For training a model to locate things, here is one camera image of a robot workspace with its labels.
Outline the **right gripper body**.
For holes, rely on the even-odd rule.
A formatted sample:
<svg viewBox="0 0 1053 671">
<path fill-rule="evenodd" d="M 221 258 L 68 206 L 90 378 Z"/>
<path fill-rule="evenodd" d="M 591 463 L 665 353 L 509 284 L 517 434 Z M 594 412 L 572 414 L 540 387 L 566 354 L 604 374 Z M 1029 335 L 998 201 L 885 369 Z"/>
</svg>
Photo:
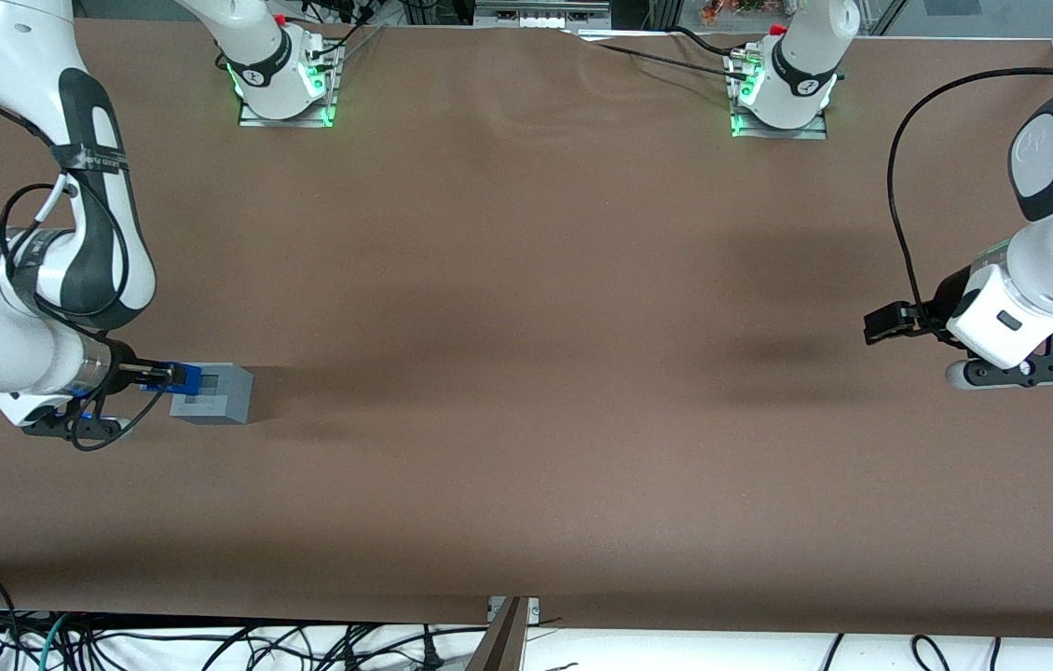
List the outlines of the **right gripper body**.
<svg viewBox="0 0 1053 671">
<path fill-rule="evenodd" d="M 0 347 L 0 409 L 25 428 L 69 401 L 93 401 L 133 377 L 141 362 L 128 346 Z"/>
</svg>

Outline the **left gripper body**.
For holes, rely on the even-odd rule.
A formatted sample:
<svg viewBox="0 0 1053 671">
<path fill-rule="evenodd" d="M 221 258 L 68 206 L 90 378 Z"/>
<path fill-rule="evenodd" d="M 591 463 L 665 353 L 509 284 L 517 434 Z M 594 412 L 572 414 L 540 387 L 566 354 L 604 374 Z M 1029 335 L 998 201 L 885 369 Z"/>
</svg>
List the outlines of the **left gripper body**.
<svg viewBox="0 0 1053 671">
<path fill-rule="evenodd" d="M 1015 368 L 1053 335 L 1053 276 L 1042 265 L 970 265 L 936 289 L 930 315 L 995 368 Z"/>
</svg>

